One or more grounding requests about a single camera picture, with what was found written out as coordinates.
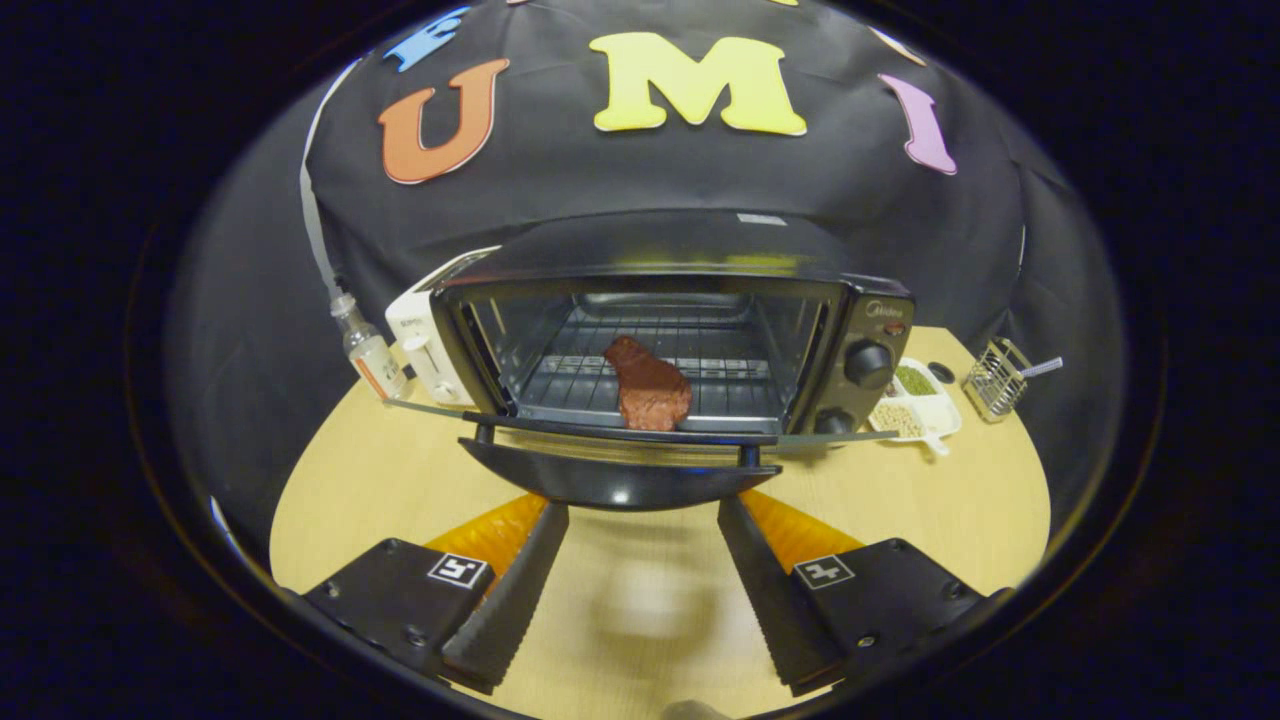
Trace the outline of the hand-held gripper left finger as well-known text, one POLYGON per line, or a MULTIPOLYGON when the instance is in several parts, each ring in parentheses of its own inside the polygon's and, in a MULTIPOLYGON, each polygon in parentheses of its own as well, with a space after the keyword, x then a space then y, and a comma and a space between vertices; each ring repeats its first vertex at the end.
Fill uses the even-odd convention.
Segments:
POLYGON ((436 538, 385 538, 305 593, 355 639, 420 675, 490 693, 506 678, 570 525, 516 500, 436 538))

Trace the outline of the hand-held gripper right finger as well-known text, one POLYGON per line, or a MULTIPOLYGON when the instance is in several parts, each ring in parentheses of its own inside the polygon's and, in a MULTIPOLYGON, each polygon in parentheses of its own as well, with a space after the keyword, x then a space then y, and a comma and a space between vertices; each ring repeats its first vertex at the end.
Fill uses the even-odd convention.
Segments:
POLYGON ((758 491, 717 521, 780 680, 864 691, 929 664, 1010 593, 982 593, 902 538, 864 544, 758 491))

